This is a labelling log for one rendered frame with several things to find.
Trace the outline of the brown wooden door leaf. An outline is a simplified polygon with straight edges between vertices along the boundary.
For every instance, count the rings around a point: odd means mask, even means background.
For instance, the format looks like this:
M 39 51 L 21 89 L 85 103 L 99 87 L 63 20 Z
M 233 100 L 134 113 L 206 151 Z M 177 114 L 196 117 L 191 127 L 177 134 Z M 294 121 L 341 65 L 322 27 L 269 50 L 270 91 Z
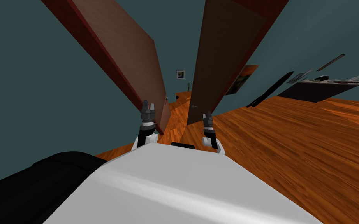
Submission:
M 139 98 L 154 104 L 163 133 L 171 114 L 153 39 L 116 0 L 73 2 Z
M 188 124 L 212 109 L 265 21 L 232 0 L 206 0 Z

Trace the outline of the dark wall shelf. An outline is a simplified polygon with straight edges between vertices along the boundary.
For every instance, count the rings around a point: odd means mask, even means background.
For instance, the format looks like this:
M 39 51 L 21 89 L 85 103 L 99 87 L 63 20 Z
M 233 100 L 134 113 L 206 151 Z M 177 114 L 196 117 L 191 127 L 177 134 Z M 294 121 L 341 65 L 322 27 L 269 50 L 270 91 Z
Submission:
M 333 64 L 334 62 L 338 61 L 339 59 L 341 59 L 342 57 L 344 57 L 345 54 L 341 54 L 338 57 L 334 58 L 333 60 L 331 60 L 330 62 L 326 63 L 324 66 L 318 68 L 316 71 L 322 71 L 323 69 L 327 68 L 328 66 L 330 66 L 331 64 Z

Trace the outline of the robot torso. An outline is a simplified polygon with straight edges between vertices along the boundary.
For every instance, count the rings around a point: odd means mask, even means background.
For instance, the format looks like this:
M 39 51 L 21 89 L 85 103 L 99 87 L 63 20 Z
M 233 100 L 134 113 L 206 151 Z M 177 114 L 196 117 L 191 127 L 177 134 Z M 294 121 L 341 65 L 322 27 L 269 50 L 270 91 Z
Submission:
M 43 224 L 323 224 L 225 155 L 149 143 L 104 163 Z

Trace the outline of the long black floor object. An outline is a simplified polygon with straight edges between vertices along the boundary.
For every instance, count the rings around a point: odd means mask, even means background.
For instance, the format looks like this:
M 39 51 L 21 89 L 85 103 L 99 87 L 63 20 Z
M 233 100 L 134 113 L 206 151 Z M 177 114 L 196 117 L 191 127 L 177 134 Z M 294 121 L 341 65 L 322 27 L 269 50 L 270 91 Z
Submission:
M 262 94 L 261 96 L 256 98 L 249 105 L 247 105 L 246 108 L 256 107 L 258 104 L 260 104 L 262 101 L 264 101 L 267 97 L 269 97 L 272 93 L 274 93 L 286 80 L 289 79 L 289 77 L 293 73 L 294 73 L 294 71 L 290 71 L 289 73 L 285 74 L 282 78 L 280 78 L 278 81 L 276 81 L 271 87 L 269 87 L 269 89 L 264 94 Z

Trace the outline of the dark desk with clutter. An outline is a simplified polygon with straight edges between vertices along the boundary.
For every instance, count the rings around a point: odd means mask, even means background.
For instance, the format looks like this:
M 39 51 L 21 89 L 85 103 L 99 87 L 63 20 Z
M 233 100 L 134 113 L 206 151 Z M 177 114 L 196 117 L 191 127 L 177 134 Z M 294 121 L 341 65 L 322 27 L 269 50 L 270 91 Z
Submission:
M 307 102 L 321 102 L 359 86 L 359 76 L 346 80 L 330 79 L 323 75 L 314 80 L 302 80 L 278 96 Z

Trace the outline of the orange wall painting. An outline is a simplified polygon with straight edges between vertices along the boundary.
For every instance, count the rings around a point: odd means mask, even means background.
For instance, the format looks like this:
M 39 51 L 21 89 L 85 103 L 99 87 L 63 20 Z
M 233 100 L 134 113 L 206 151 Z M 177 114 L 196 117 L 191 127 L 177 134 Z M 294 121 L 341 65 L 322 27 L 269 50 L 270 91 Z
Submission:
M 245 65 L 225 95 L 236 94 L 257 68 L 258 65 Z

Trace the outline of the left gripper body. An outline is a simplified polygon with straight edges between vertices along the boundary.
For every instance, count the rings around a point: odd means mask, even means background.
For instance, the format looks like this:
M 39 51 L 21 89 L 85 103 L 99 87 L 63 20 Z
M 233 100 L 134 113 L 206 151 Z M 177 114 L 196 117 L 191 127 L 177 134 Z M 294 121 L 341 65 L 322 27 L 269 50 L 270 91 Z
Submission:
M 155 111 L 154 110 L 141 110 L 141 120 L 142 123 L 154 123 L 155 121 Z

